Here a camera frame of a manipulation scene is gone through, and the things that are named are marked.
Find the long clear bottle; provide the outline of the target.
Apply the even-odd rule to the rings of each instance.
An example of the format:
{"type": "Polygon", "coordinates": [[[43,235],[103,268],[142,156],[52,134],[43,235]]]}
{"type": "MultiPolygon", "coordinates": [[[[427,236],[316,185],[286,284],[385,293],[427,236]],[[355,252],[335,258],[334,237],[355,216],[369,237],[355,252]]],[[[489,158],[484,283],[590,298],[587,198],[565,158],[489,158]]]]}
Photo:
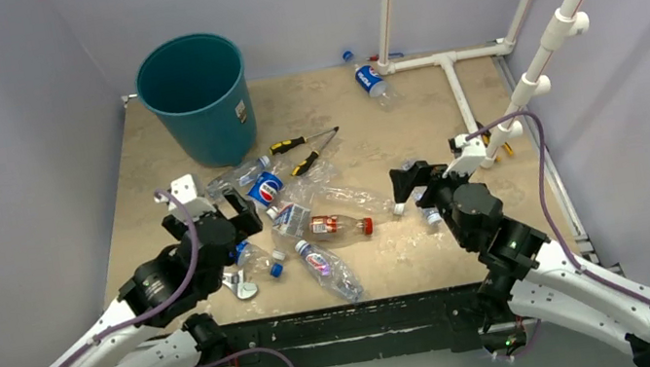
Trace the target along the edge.
{"type": "Polygon", "coordinates": [[[325,184],[315,188],[314,196],[329,204],[362,211],[380,218],[399,217],[405,212],[403,203],[397,203],[384,194],[364,188],[325,184]]]}

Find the purple label clear bottle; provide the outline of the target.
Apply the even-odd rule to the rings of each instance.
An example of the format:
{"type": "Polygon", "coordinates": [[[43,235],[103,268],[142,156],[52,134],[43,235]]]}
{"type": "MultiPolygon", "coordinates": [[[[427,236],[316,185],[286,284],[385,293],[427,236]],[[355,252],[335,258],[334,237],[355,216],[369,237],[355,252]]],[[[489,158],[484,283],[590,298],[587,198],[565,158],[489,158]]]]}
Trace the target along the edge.
{"type": "Polygon", "coordinates": [[[360,302],[364,289],[339,255],[306,240],[300,240],[295,245],[295,251],[319,285],[351,304],[360,302]]]}

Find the small clear bottle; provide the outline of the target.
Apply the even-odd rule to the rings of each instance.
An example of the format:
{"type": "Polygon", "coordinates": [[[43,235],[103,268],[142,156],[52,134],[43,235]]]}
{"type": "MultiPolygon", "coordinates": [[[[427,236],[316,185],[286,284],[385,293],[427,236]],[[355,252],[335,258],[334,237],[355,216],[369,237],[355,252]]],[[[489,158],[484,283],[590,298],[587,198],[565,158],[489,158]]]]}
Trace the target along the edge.
{"type": "MultiPolygon", "coordinates": [[[[412,165],[415,163],[414,160],[409,159],[405,160],[403,164],[401,165],[401,168],[404,170],[409,170],[412,165]]],[[[416,188],[413,188],[412,191],[412,198],[414,199],[415,202],[419,202],[422,199],[422,196],[424,195],[426,190],[426,187],[418,186],[416,188]]],[[[423,217],[423,220],[427,223],[427,225],[432,228],[433,230],[437,228],[437,226],[443,222],[442,216],[439,214],[438,210],[436,209],[435,206],[432,207],[420,207],[418,209],[420,211],[421,216],[423,217]]]]}

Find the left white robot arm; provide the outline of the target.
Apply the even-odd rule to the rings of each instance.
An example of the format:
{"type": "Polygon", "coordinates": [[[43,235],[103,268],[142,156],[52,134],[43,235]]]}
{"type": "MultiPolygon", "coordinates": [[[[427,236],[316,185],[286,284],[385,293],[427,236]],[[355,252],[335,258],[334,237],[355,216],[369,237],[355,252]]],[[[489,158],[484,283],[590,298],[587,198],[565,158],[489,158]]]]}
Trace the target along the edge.
{"type": "Polygon", "coordinates": [[[219,290],[236,246],[263,223],[236,190],[224,198],[234,217],[216,206],[193,215],[191,200],[174,201],[162,225],[175,242],[138,266],[93,327],[48,367],[216,367],[233,359],[221,326],[193,310],[219,290]]]}

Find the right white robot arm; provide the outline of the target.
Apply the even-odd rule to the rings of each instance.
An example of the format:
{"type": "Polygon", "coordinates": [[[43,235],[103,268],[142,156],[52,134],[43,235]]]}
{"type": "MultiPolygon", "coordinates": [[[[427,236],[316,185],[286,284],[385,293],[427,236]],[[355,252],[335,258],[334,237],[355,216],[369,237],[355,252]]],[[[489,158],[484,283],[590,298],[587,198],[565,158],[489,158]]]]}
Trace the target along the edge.
{"type": "Polygon", "coordinates": [[[505,215],[483,183],[417,161],[389,172],[394,200],[414,189],[419,207],[435,208],[457,244],[487,268],[479,290],[486,321],[510,313],[544,320],[601,341],[650,367],[650,287],[591,263],[523,222],[505,215]]]}

